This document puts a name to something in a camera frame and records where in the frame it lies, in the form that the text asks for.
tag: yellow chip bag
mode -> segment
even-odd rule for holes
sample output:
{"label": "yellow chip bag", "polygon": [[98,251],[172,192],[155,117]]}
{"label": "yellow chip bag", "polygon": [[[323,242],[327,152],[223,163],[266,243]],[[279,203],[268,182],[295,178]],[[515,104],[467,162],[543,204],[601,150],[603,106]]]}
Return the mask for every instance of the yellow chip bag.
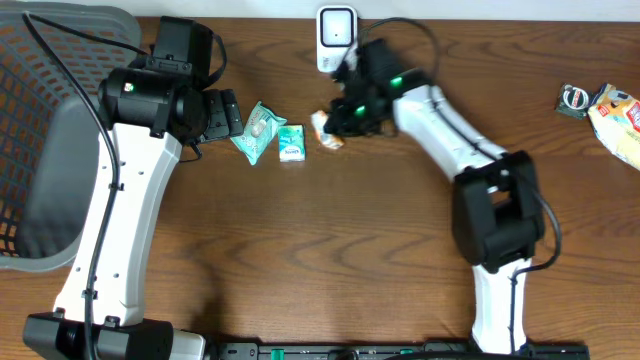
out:
{"label": "yellow chip bag", "polygon": [[589,107],[589,118],[600,142],[640,170],[640,101],[604,84]]}

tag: wooden table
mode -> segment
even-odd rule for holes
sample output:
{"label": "wooden table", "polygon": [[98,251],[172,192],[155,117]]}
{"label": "wooden table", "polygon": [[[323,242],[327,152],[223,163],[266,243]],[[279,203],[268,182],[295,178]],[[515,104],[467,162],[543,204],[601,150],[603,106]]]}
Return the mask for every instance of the wooden table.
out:
{"label": "wooden table", "polygon": [[[203,19],[222,35],[246,118],[263,100],[291,124],[339,91],[315,66],[312,20]],[[140,19],[144,43],[158,19]],[[431,22],[439,83],[483,134],[534,157],[564,229],[558,264],[527,279],[534,341],[584,341],[593,359],[640,351],[640,172],[609,154],[587,121],[553,111],[560,85],[605,81],[640,96],[634,24]],[[426,39],[375,31],[429,68]],[[307,127],[307,160],[271,144],[250,166],[230,141],[179,165],[164,195],[146,280],[146,317],[264,342],[422,342],[464,338],[473,280],[450,231],[451,187],[407,136],[348,139],[332,152]],[[537,261],[552,249],[548,234]],[[49,311],[68,269],[0,272],[0,359],[30,358],[25,318]]]}

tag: laundry basket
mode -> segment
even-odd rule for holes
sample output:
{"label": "laundry basket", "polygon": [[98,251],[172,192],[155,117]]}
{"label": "laundry basket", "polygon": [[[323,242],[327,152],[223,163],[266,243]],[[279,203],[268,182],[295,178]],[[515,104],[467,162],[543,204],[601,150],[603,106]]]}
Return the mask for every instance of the laundry basket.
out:
{"label": "laundry basket", "polygon": [[[22,22],[28,10],[88,34],[140,44],[127,12],[0,3],[0,269],[49,271],[73,260],[93,192],[98,130]],[[100,81],[135,54],[34,22],[97,106]]]}

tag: brown wooden surface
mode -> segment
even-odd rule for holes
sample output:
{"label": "brown wooden surface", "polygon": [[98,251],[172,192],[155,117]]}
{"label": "brown wooden surface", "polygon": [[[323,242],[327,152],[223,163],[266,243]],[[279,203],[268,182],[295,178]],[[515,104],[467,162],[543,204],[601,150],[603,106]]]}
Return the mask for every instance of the brown wooden surface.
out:
{"label": "brown wooden surface", "polygon": [[[246,119],[263,100],[292,124],[339,92],[315,66],[312,20],[207,19],[224,38]],[[144,43],[158,19],[140,19]],[[640,172],[609,154],[589,123],[553,112],[563,82],[609,81],[640,96],[634,24],[433,22],[439,82],[454,106],[509,150],[529,151],[565,234],[551,270],[527,279],[535,341],[584,341],[593,359],[640,350]],[[431,64],[418,32],[376,30],[410,63]],[[307,128],[307,160],[277,141],[250,166],[230,141],[179,165],[158,218],[146,317],[265,342],[422,342],[466,337],[471,270],[450,235],[450,186],[406,136],[349,139],[331,152]],[[550,254],[552,238],[538,246]],[[29,313],[49,311],[67,269],[0,272],[0,359],[33,357]]]}

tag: white wall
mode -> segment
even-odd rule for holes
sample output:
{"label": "white wall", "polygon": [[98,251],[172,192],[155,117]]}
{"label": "white wall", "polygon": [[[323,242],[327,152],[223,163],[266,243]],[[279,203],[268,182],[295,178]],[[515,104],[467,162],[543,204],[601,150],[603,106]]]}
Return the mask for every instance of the white wall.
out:
{"label": "white wall", "polygon": [[59,0],[112,5],[138,16],[313,18],[349,4],[362,18],[640,21],[639,0]]}

